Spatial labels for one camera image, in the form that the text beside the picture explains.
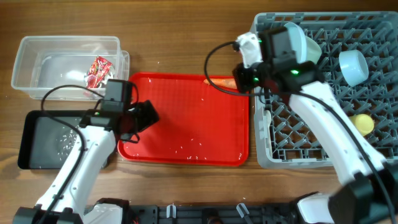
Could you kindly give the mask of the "light blue plate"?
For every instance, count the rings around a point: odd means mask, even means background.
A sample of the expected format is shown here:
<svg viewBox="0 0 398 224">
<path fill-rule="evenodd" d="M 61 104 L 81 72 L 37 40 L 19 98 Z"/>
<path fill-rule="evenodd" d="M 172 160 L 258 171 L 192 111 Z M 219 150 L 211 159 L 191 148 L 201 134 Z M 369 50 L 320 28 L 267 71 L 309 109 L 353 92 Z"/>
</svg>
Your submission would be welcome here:
<svg viewBox="0 0 398 224">
<path fill-rule="evenodd" d="M 292 50 L 295 51 L 298 63 L 304 63 L 307 60 L 307 41 L 303 29 L 293 22 L 284 25 L 289 33 Z"/>
</svg>

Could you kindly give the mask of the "red snack wrapper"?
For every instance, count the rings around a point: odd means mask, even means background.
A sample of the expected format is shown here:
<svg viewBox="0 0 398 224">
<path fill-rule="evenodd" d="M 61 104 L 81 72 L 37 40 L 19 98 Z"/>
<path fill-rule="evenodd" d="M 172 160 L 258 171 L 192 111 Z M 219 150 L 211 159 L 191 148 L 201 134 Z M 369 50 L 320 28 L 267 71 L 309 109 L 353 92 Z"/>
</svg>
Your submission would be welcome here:
<svg viewBox="0 0 398 224">
<path fill-rule="evenodd" d="M 87 88 L 99 88 L 113 64 L 104 57 L 97 56 L 85 77 Z"/>
</svg>

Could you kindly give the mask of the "white plastic spoon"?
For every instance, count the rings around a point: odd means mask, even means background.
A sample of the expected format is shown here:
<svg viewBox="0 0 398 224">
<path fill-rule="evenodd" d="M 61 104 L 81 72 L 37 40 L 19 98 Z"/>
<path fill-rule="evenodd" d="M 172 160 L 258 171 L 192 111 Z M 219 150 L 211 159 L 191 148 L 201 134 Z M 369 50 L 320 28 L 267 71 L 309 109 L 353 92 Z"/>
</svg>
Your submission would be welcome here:
<svg viewBox="0 0 398 224">
<path fill-rule="evenodd" d="M 271 125 L 271 112 L 268 110 L 264 111 L 264 131 L 266 133 L 266 138 L 270 138 L 270 125 Z"/>
</svg>

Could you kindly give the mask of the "orange carrot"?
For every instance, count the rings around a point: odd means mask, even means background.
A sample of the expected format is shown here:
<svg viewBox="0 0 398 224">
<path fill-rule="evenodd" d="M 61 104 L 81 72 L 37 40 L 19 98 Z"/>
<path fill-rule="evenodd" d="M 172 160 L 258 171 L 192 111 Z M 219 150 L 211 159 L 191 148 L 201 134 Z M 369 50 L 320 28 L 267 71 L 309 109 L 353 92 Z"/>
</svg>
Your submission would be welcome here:
<svg viewBox="0 0 398 224">
<path fill-rule="evenodd" d="M 236 82 L 233 78 L 211 78 L 210 81 L 220 88 L 237 89 Z"/>
</svg>

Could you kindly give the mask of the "green bowl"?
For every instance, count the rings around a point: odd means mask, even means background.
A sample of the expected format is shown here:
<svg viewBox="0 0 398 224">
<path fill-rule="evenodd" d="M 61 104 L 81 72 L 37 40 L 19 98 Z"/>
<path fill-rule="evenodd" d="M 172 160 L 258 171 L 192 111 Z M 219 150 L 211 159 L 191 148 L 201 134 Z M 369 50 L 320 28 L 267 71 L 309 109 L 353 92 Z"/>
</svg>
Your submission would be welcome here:
<svg viewBox="0 0 398 224">
<path fill-rule="evenodd" d="M 306 37 L 306 53 L 305 53 L 305 60 L 306 61 L 311 61 L 314 64 L 317 64 L 321 55 L 322 55 L 322 50 L 320 46 L 311 38 Z"/>
</svg>

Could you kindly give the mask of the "light blue bowl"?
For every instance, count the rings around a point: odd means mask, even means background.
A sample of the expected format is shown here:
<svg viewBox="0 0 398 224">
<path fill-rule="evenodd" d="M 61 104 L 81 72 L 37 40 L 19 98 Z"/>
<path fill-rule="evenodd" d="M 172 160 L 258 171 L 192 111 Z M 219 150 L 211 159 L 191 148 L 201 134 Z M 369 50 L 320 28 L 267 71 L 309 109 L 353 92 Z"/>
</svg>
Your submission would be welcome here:
<svg viewBox="0 0 398 224">
<path fill-rule="evenodd" d="M 343 78 L 349 86 L 359 85 L 368 79 L 368 64 L 360 51 L 340 52 L 338 60 Z"/>
</svg>

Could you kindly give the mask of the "yellow plastic cup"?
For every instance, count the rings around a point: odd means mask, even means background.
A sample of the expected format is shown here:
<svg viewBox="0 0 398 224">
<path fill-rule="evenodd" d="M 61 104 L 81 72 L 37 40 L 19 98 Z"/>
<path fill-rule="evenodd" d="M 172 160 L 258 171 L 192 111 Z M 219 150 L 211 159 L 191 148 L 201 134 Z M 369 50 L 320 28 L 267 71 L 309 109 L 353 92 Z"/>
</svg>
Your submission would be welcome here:
<svg viewBox="0 0 398 224">
<path fill-rule="evenodd" d="M 349 119 L 362 136 L 366 136 L 374 130 L 374 121 L 367 114 L 353 115 Z"/>
</svg>

